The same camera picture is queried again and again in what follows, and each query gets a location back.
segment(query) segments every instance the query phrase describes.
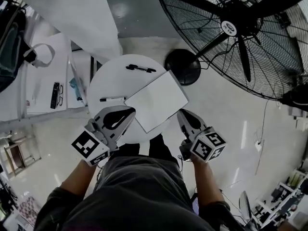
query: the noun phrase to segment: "fan blade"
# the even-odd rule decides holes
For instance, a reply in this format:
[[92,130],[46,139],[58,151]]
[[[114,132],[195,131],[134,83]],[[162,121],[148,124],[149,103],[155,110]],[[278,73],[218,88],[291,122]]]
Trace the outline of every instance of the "fan blade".
[[182,2],[188,3],[192,6],[195,6],[199,9],[205,10],[209,13],[212,13],[217,16],[221,16],[222,8],[219,6],[207,1],[207,0],[180,0]]
[[244,74],[246,76],[247,81],[250,82],[251,75],[250,75],[250,65],[249,65],[247,49],[246,49],[242,36],[239,36],[238,39],[239,39],[239,49],[240,49],[240,55],[241,55]]
[[254,18],[263,18],[285,11],[299,3],[301,0],[262,0],[249,9]]

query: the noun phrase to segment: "black pants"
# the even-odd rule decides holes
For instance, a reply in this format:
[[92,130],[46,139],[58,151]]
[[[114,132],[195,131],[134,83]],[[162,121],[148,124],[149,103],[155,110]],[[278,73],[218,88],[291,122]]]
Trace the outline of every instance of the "black pants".
[[[139,144],[124,144],[120,146],[120,150],[112,153],[109,160],[117,156],[138,156],[139,149]],[[164,159],[178,164],[178,161],[171,155],[169,148],[165,145],[161,134],[150,140],[149,157]]]

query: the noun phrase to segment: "eyeglasses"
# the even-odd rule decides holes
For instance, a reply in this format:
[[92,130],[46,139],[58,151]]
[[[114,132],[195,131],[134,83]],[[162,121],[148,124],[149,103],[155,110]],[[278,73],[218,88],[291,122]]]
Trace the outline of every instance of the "eyeglasses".
[[63,103],[63,85],[60,85],[58,87],[58,94],[59,94],[59,101],[57,103],[57,106],[62,106]]

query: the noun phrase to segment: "remote control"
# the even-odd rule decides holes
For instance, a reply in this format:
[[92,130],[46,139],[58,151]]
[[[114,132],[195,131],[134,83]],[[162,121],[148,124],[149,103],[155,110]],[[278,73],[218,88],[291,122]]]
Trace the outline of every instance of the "remote control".
[[58,89],[59,89],[59,83],[55,82],[52,89],[51,104],[50,104],[51,109],[55,109],[57,106]]

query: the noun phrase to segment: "white paper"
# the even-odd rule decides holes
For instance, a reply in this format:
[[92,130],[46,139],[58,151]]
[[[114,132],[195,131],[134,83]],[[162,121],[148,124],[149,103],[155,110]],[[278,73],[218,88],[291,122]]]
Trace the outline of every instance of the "white paper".
[[188,103],[179,83],[169,71],[125,101],[136,109],[135,118],[149,132]]
[[102,64],[122,54],[107,0],[24,0]]

